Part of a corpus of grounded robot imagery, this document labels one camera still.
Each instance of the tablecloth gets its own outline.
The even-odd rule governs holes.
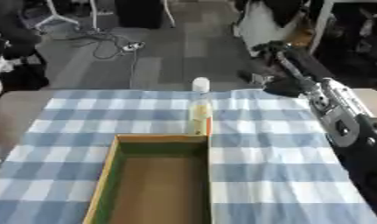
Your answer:
[[[59,91],[0,170],[0,224],[81,223],[114,134],[184,133],[193,96]],[[214,224],[377,223],[305,99],[211,97]]]

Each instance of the power strip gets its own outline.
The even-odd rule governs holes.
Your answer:
[[[132,53],[132,52],[135,52],[139,49],[142,49],[144,48],[144,42],[134,42],[134,43],[129,43],[127,44],[126,46],[124,46],[122,49],[126,52],[126,53]]]

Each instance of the gray carpet tile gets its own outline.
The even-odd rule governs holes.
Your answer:
[[[111,10],[111,0],[102,0]],[[55,41],[48,37],[39,50],[48,59],[47,76],[51,88],[132,88],[151,90],[189,90],[194,78],[206,76],[213,89],[220,91],[244,88],[236,77],[241,69],[251,68],[251,59],[239,39],[233,38],[230,24],[236,19],[228,2],[171,2],[171,11],[177,21],[170,28],[167,17],[158,30],[118,27],[116,16],[102,16],[99,26],[127,39],[143,41],[144,49],[138,54],[135,75],[131,79],[133,55],[95,59],[95,45],[78,49],[72,42]],[[91,25],[89,18],[81,18],[84,29]],[[48,25],[51,36],[73,36],[69,24]],[[104,43],[97,55],[109,56],[115,52],[110,43]]]
[[[82,77],[80,88],[85,89],[128,89],[130,63],[133,56],[120,57],[115,61],[96,61]]]

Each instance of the open cardboard box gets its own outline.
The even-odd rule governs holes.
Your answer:
[[[207,136],[118,135],[83,223],[211,223]]]

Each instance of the wire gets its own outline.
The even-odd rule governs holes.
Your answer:
[[[137,63],[137,51],[134,51],[134,59],[132,59],[131,62],[131,71],[129,76],[129,88],[133,88],[133,80],[135,78],[135,69],[136,69],[136,63]]]
[[[80,35],[77,36],[77,37],[71,37],[71,38],[56,38],[46,31],[44,31],[44,33],[51,40],[54,40],[54,41],[90,40],[89,42],[87,42],[85,44],[81,44],[81,45],[75,44],[75,45],[73,45],[73,47],[81,48],[81,47],[84,47],[84,46],[90,46],[90,45],[97,44],[97,46],[93,50],[93,57],[95,57],[98,60],[110,60],[110,59],[113,59],[116,56],[128,55],[129,53],[132,53],[132,52],[126,52],[124,50],[124,47],[126,45],[130,45],[131,43],[138,42],[138,41],[132,41],[129,38],[123,36],[123,35],[116,35],[116,34],[112,33],[111,30],[109,30],[109,31],[97,31],[97,32],[94,32],[94,33],[91,33],[89,31],[77,31],[75,29],[73,29],[73,31],[77,34],[80,34]],[[127,44],[126,45],[120,45],[121,40],[124,40]],[[105,43],[112,44],[115,48],[115,51],[108,56],[101,56],[101,55],[98,54],[98,52],[100,51],[102,46],[104,46]],[[133,52],[134,57],[133,57],[133,60],[131,62],[130,71],[129,71],[130,72],[130,74],[129,74],[129,88],[132,88],[133,79],[135,77],[135,70],[136,70],[136,63],[137,63],[137,56],[138,56],[137,51],[138,51],[138,49],[136,49]]]

